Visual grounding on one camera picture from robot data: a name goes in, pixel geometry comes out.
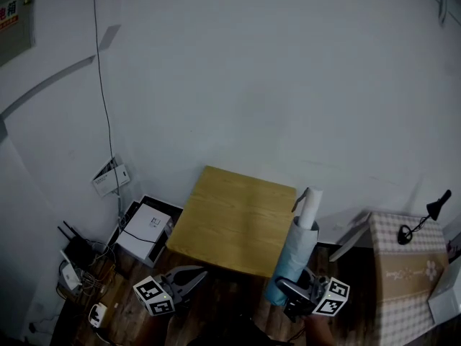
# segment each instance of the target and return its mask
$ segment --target white wall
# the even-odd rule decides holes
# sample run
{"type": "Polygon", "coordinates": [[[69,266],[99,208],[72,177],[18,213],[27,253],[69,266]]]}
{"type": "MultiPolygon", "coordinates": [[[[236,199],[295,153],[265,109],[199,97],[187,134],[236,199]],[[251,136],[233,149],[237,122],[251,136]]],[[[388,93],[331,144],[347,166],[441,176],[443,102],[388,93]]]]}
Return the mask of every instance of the white wall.
{"type": "MultiPolygon", "coordinates": [[[[72,1],[86,2],[75,18],[81,53],[68,64],[52,55],[61,33],[73,37],[74,8],[61,17],[67,28],[56,40],[38,40],[53,22],[39,18],[32,50],[46,56],[27,52],[2,73],[51,75],[94,51],[91,0],[72,1]]],[[[102,70],[115,151],[134,177],[126,203],[146,192],[183,205],[211,164],[299,192],[322,187],[326,242],[338,241],[363,208],[424,214],[447,188],[453,198],[439,221],[460,213],[461,28],[450,17],[438,26],[435,1],[111,0],[99,7],[102,32],[121,15],[102,70]]],[[[18,84],[11,78],[0,76],[9,94],[18,84]]],[[[0,263],[27,294],[19,305],[8,302],[18,305],[17,331],[26,311],[24,325],[58,308],[53,284],[65,242],[56,224],[65,219],[100,239],[115,224],[115,199],[100,199],[90,185],[109,158],[96,63],[24,103],[6,128],[0,165],[12,173],[0,174],[0,263]],[[23,244],[18,237],[30,232],[38,239],[23,244]]]]}
{"type": "Polygon", "coordinates": [[[458,213],[461,28],[434,0],[123,0],[112,98],[144,190],[183,205],[206,164],[363,208],[458,213]]]}
{"type": "Polygon", "coordinates": [[[53,257],[50,243],[62,245],[63,239],[55,230],[58,218],[8,138],[0,143],[0,165],[0,325],[7,334],[19,334],[41,270],[53,257]]]}
{"type": "Polygon", "coordinates": [[[59,71],[94,55],[93,0],[34,0],[35,46],[0,67],[0,112],[59,71]]]}
{"type": "MultiPolygon", "coordinates": [[[[102,37],[117,13],[110,9],[113,1],[98,2],[102,37]]],[[[0,68],[0,111],[38,82],[96,53],[92,0],[36,0],[36,4],[37,45],[0,68]]],[[[102,60],[108,52],[102,53],[102,60]]],[[[105,241],[117,221],[115,196],[101,199],[91,184],[110,159],[97,62],[42,90],[9,113],[4,123],[6,129],[0,127],[0,268],[7,279],[0,291],[4,307],[0,330],[46,345],[50,337],[31,335],[27,325],[51,318],[62,306],[55,286],[62,260],[59,249],[67,240],[57,225],[65,220],[86,238],[105,241]]],[[[132,177],[130,185],[121,189],[124,205],[129,205],[142,192],[116,126],[112,137],[115,153],[132,177]]],[[[53,326],[54,322],[40,324],[47,332],[53,326]]]]}

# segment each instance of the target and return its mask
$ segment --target white cable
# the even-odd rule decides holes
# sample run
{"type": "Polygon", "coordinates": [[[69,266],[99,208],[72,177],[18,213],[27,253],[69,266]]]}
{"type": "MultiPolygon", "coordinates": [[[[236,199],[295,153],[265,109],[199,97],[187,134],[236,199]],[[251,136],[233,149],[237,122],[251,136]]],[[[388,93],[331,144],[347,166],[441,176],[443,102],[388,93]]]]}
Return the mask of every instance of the white cable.
{"type": "Polygon", "coordinates": [[[94,305],[91,307],[91,309],[89,309],[88,321],[89,321],[90,324],[91,324],[91,319],[89,318],[89,316],[91,315],[91,312],[93,311],[93,308],[94,308],[95,306],[97,306],[97,304],[94,304],[94,305]]]}
{"type": "Polygon", "coordinates": [[[99,241],[91,241],[89,240],[90,242],[93,242],[92,246],[93,247],[95,244],[100,244],[100,245],[104,245],[106,246],[106,248],[104,249],[104,251],[102,252],[102,254],[100,254],[99,256],[95,257],[93,262],[90,264],[90,266],[94,265],[96,263],[97,260],[101,259],[104,255],[107,255],[107,253],[109,252],[109,250],[111,251],[112,253],[112,256],[114,257],[114,263],[117,264],[117,259],[115,258],[115,253],[114,253],[114,250],[112,249],[112,247],[108,244],[104,244],[102,242],[99,242],[99,241]]]}
{"type": "Polygon", "coordinates": [[[101,336],[99,336],[97,333],[96,333],[96,336],[98,336],[99,339],[100,339],[101,341],[106,342],[106,343],[108,343],[108,344],[110,345],[110,342],[108,342],[108,341],[106,341],[105,339],[103,339],[103,338],[102,338],[101,336]]]}

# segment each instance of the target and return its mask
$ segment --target black and white marker cube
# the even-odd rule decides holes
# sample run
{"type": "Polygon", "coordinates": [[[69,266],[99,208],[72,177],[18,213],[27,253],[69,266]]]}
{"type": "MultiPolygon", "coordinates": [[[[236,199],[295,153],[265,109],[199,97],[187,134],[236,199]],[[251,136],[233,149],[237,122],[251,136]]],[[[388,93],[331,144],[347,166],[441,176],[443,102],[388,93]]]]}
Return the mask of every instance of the black and white marker cube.
{"type": "Polygon", "coordinates": [[[335,316],[349,298],[350,287],[336,278],[332,278],[328,284],[325,294],[318,302],[312,314],[324,316],[335,316]]]}
{"type": "Polygon", "coordinates": [[[151,316],[174,312],[171,296],[151,276],[136,283],[133,290],[151,316]]]}

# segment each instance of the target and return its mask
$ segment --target black lamp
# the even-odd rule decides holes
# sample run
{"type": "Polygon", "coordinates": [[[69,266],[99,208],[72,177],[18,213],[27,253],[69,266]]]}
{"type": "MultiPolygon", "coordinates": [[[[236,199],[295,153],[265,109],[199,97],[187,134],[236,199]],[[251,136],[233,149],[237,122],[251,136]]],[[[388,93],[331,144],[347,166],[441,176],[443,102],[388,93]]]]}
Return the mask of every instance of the black lamp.
{"type": "Polygon", "coordinates": [[[400,227],[398,230],[398,235],[397,235],[397,242],[401,245],[406,245],[411,241],[413,238],[413,232],[419,231],[421,228],[424,226],[424,222],[426,222],[429,218],[432,218],[433,220],[437,220],[440,214],[440,210],[442,209],[442,206],[447,202],[447,200],[452,196],[452,192],[450,190],[447,190],[442,198],[438,199],[435,203],[430,203],[426,205],[427,213],[428,216],[425,216],[421,218],[419,221],[419,224],[414,228],[410,229],[407,225],[403,225],[400,227]]]}

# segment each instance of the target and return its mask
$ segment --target wooden tabletop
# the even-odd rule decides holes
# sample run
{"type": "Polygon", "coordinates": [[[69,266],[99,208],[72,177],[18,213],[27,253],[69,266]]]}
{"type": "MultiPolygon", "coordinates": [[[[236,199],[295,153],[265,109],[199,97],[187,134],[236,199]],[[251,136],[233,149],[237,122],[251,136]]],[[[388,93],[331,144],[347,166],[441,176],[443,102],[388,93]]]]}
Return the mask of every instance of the wooden tabletop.
{"type": "Polygon", "coordinates": [[[207,166],[166,245],[203,262],[271,277],[295,196],[293,187],[207,166]]]}

